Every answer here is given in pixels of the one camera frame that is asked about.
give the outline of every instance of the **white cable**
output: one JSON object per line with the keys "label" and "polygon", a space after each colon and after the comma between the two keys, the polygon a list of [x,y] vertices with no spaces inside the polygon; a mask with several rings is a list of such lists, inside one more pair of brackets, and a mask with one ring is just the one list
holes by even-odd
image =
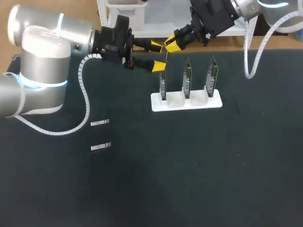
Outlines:
{"label": "white cable", "polygon": [[15,116],[18,120],[22,121],[24,124],[28,125],[29,127],[37,130],[40,133],[46,134],[46,135],[50,135],[50,136],[62,136],[62,135],[67,135],[67,134],[71,134],[73,132],[76,132],[77,130],[79,130],[80,128],[82,128],[85,123],[87,122],[87,120],[89,119],[89,97],[86,93],[83,81],[82,81],[82,70],[83,70],[83,66],[84,64],[92,58],[98,58],[98,59],[102,59],[100,54],[89,54],[87,55],[80,63],[79,65],[79,69],[78,69],[78,80],[79,80],[79,85],[80,88],[82,90],[83,96],[84,96],[84,100],[85,100],[85,105],[86,105],[86,112],[85,112],[85,116],[84,119],[82,120],[82,122],[75,128],[68,130],[68,131],[61,131],[61,132],[54,132],[54,131],[47,131],[44,129],[39,128],[38,126],[32,124],[31,122],[29,122],[28,120],[24,119],[23,117],[17,115]]}
{"label": "white cable", "polygon": [[282,17],[281,19],[279,19],[270,29],[269,31],[266,33],[265,37],[263,38],[262,40],[262,43],[258,49],[258,52],[257,52],[257,55],[256,55],[256,58],[255,58],[255,61],[254,61],[254,65],[252,67],[252,70],[251,70],[251,73],[249,73],[248,71],[248,22],[245,22],[245,38],[244,38],[244,69],[245,69],[245,76],[250,79],[252,78],[256,71],[257,71],[257,67],[258,67],[258,63],[260,61],[260,58],[261,58],[261,55],[262,55],[262,52],[264,50],[264,47],[266,45],[266,43],[268,42],[269,38],[271,37],[271,35],[276,31],[276,29],[278,27],[280,27],[284,22],[290,20],[291,18],[294,18],[294,17],[298,17],[300,16],[299,12],[296,11],[296,12],[292,12],[292,13],[289,13],[287,15],[285,15],[284,17]]}
{"label": "white cable", "polygon": [[58,23],[57,23],[57,28],[56,28],[56,34],[57,36],[60,35],[61,33],[61,25],[62,25],[62,20],[63,20],[64,14],[60,13],[59,19],[58,19]]}

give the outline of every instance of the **screw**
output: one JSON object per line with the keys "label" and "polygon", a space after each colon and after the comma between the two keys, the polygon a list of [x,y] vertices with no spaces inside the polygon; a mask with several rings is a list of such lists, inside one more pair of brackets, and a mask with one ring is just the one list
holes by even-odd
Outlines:
{"label": "screw", "polygon": [[77,44],[77,45],[74,46],[74,50],[80,51],[81,47]]}

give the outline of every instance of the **white stand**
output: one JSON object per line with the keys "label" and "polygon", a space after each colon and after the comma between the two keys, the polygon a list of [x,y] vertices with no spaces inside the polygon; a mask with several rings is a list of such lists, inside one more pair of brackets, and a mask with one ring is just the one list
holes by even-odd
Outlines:
{"label": "white stand", "polygon": [[167,92],[166,101],[162,100],[160,93],[151,94],[151,108],[154,112],[219,107],[222,107],[219,91],[215,89],[214,96],[209,98],[205,86],[204,90],[190,91],[190,99],[185,99],[183,90]]}

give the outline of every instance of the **white spiral cable wrap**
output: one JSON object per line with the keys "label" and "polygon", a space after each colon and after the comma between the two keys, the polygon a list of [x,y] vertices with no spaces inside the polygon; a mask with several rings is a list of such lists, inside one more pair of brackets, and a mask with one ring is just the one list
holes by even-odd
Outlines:
{"label": "white spiral cable wrap", "polygon": [[61,132],[54,132],[54,131],[47,131],[44,129],[39,128],[38,126],[32,124],[31,122],[29,122],[28,120],[26,120],[25,118],[21,117],[20,115],[15,116],[18,120],[22,121],[24,124],[28,125],[29,127],[37,130],[40,133],[46,134],[46,135],[50,135],[50,136],[63,136],[63,135],[68,135],[71,134],[73,132],[78,131],[79,129],[81,129],[85,123],[87,122],[87,120],[89,119],[89,111],[90,111],[90,106],[89,106],[89,97],[86,93],[84,84],[83,84],[83,80],[82,80],[82,70],[84,67],[84,64],[92,58],[97,58],[97,59],[102,59],[100,54],[89,54],[87,55],[80,63],[79,65],[79,69],[78,69],[78,80],[79,80],[79,85],[80,88],[82,90],[83,96],[84,96],[84,100],[85,100],[85,105],[86,105],[86,112],[85,112],[85,116],[84,119],[82,120],[82,122],[75,128],[68,130],[68,131],[61,131]]}
{"label": "white spiral cable wrap", "polygon": [[249,29],[249,24],[248,22],[245,23],[245,38],[244,38],[244,70],[245,70],[245,76],[250,79],[252,78],[257,71],[257,67],[262,55],[262,52],[265,48],[266,43],[268,42],[269,38],[271,37],[271,35],[276,31],[276,29],[278,27],[280,27],[284,22],[290,20],[291,18],[294,17],[298,17],[301,16],[303,17],[303,0],[298,0],[298,10],[299,11],[295,11],[292,13],[289,13],[287,15],[285,15],[284,17],[282,17],[281,19],[279,19],[270,29],[269,31],[266,33],[265,37],[262,40],[262,43],[258,49],[251,73],[249,73],[248,70],[248,29]]}

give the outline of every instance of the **table surface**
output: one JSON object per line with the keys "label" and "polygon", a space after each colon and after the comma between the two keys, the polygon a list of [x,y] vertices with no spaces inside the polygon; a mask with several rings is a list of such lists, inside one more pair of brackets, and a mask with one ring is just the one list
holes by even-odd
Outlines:
{"label": "table surface", "polygon": [[[200,89],[212,55],[170,56],[168,91],[181,90],[188,57]],[[1,227],[302,226],[303,51],[266,51],[250,80],[242,52],[214,55],[219,109],[154,113],[158,74],[90,60],[90,122],[110,124],[51,137],[1,119]],[[62,110],[27,119],[54,131],[81,122],[78,63]],[[106,142],[110,149],[91,153]]]}

